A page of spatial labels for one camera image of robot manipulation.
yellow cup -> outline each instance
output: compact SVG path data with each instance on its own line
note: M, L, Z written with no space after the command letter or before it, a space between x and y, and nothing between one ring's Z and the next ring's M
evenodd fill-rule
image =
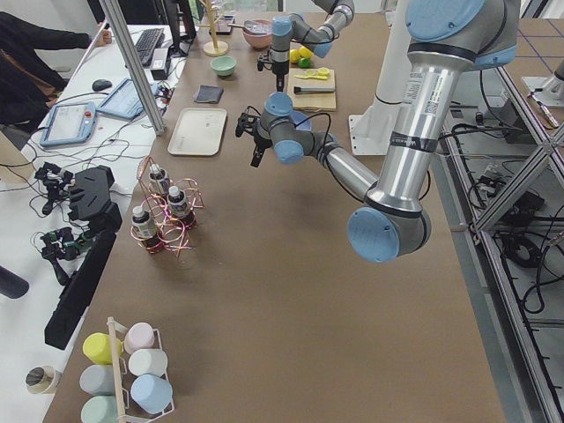
M117 355L122 355L122 341L116 339ZM94 364L112 364L112 352L107 333L96 332L85 339L82 344L82 352Z

pink cup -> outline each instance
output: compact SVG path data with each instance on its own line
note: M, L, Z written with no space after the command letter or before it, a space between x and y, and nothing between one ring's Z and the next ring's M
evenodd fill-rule
M149 323L135 323L125 334L123 346L129 354L143 348L151 348L155 343L155 334Z

light blue joint cap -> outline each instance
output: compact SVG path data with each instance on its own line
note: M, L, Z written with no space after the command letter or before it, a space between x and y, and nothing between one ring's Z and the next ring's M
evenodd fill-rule
M275 16L272 18L272 35L283 37L292 32L292 20L289 16Z
M360 207L349 218L347 232L354 251L369 262L388 262L399 254L396 228L376 209Z
M409 34L418 41L443 40L467 26L486 0L411 0L405 13Z
M293 165L299 162L303 156L303 147L297 141L292 139L284 139L274 145L274 152L284 165Z
M289 116L293 110L292 99L286 93L276 91L264 103L267 112L275 116Z
M323 40L323 44L317 44L314 48L314 55L321 57L322 59L327 56L331 47L333 47L333 41Z
M508 64L515 59L516 52L517 45L490 53L489 55L479 56L476 58L476 62L470 71L482 71L484 69L497 68L498 66Z

wooden cutting board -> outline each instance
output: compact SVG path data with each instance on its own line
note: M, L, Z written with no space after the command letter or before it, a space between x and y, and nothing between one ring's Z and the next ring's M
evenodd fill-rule
M296 110L318 111L318 110L337 110L337 91L334 93L315 93L315 94L294 94L293 88L300 87L337 87L335 85L335 71L329 69L330 75L327 80L321 79L300 79L295 77L296 74L301 74L304 69L290 68L288 74L288 88L287 94L293 102L293 108Z

metal pole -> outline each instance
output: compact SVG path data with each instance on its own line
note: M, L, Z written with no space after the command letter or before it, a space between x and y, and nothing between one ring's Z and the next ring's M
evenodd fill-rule
M131 40L130 31L128 30L119 3L117 0L101 0L100 5L114 31L115 40L122 52L123 60L127 64L133 85L137 90L137 94L145 108L147 116L149 116L152 127L155 129L157 135L161 135L165 131L165 124L152 95L151 87L149 86L149 81L147 80L143 66L137 56L137 51Z
M72 76L70 77L70 80L74 78L78 70L82 68L82 65L85 64L86 60L88 60L88 57L90 57L92 51L96 48L96 43L98 42L98 39L101 37L104 30L106 29L107 23L108 21L104 19L104 21L100 24L100 28L98 28L98 32L96 33L96 35L94 35L92 41L90 41L90 45L88 46L86 52L83 54L82 59L80 59L80 62L78 62L77 68L74 70L74 72L72 72Z

